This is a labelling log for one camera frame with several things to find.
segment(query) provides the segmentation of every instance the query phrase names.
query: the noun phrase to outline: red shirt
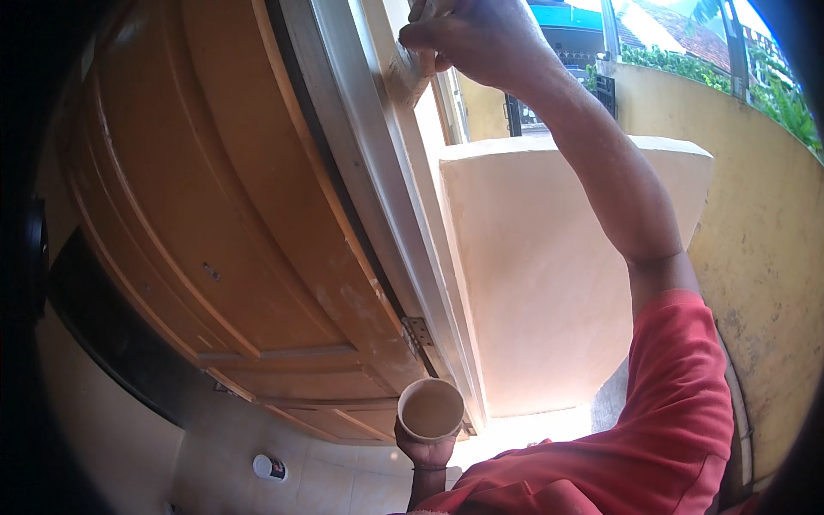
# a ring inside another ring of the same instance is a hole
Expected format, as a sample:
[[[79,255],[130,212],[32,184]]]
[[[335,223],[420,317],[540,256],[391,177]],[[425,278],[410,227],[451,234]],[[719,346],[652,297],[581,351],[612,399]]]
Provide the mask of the red shirt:
[[[624,410],[613,429],[504,452],[418,510],[463,513],[700,513],[733,439],[726,360],[700,295],[670,290],[638,315]]]

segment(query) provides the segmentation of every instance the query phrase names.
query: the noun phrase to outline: sleeve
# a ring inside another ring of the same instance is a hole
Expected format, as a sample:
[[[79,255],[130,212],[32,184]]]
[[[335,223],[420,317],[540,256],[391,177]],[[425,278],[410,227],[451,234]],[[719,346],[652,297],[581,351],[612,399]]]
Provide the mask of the sleeve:
[[[669,290],[635,322],[627,400],[616,427],[729,459],[733,408],[712,311],[697,293]]]

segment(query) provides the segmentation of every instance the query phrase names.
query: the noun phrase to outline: blue awning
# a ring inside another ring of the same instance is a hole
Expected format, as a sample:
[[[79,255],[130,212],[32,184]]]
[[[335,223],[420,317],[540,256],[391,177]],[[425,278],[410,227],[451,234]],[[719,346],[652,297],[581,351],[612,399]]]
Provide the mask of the blue awning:
[[[601,13],[576,7],[530,6],[538,25],[569,29],[604,30]]]

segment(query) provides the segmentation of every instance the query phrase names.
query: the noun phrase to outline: paintbrush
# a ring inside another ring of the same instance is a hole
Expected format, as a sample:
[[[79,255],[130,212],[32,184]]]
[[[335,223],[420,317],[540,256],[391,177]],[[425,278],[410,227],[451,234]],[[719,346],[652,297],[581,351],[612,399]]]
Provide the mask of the paintbrush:
[[[428,21],[452,13],[457,0],[426,0],[419,21]],[[435,76],[435,51],[409,50],[400,41],[386,73],[386,89],[396,103],[415,107],[426,86]]]

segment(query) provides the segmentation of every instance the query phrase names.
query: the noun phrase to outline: wooden door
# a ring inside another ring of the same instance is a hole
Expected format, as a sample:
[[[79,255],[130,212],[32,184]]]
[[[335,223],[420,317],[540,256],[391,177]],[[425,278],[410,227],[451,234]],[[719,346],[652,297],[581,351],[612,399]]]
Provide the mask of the wooden door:
[[[124,4],[59,122],[82,228],[192,363],[339,442],[424,376],[295,99],[262,0]]]

